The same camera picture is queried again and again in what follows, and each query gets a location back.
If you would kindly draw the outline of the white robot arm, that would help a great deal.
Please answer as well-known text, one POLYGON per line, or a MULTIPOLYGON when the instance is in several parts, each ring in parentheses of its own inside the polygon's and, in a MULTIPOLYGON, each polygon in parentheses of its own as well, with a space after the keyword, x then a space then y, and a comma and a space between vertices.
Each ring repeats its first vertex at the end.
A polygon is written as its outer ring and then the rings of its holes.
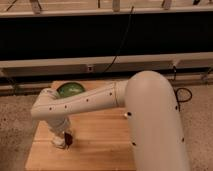
POLYGON ((46 120, 117 107, 126 109, 136 171, 190 171, 176 94, 158 72, 142 71, 67 98, 45 88, 31 116, 46 120))

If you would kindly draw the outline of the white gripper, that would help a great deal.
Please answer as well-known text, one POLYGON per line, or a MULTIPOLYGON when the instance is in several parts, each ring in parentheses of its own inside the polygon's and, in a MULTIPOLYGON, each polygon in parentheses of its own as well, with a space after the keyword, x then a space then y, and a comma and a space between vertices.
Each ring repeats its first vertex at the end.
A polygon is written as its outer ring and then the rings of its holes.
POLYGON ((71 124, 68 118, 54 118, 48 121, 48 127, 50 131, 56 136, 59 136, 62 133, 71 135, 72 131, 70 126, 71 124))

